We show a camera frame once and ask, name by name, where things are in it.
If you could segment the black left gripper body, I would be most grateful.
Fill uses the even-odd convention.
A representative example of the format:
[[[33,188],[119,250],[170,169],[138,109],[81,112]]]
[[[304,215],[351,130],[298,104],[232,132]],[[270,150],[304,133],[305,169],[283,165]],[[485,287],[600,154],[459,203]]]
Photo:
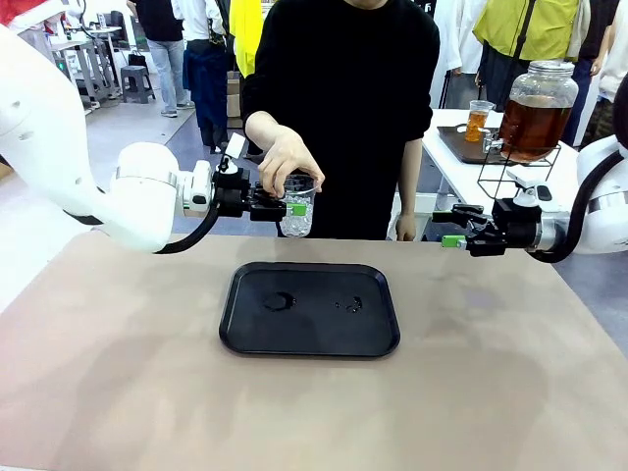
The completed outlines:
[[[241,218],[248,210],[250,171],[238,169],[235,173],[215,172],[212,177],[214,185],[213,205],[219,217]]]

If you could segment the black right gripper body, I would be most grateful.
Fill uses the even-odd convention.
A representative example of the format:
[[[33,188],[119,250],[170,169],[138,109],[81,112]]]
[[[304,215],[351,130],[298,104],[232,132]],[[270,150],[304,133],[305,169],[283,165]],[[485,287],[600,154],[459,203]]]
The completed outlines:
[[[508,248],[528,248],[537,237],[541,208],[520,206],[513,198],[496,199],[493,206],[493,221],[502,232]]]

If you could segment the person's right hand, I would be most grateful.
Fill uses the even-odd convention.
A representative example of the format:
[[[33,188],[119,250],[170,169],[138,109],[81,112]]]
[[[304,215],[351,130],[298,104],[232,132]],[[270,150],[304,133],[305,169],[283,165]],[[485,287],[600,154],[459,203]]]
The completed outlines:
[[[260,181],[266,192],[283,198],[286,180],[295,171],[312,178],[315,190],[321,191],[325,176],[302,138],[294,131],[282,131],[259,166]]]

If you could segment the person's left hand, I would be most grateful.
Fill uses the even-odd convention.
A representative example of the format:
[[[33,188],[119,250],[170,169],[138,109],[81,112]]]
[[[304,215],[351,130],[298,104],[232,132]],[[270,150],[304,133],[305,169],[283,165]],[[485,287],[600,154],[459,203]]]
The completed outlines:
[[[397,241],[413,241],[416,237],[416,220],[413,213],[401,212],[395,223]]]

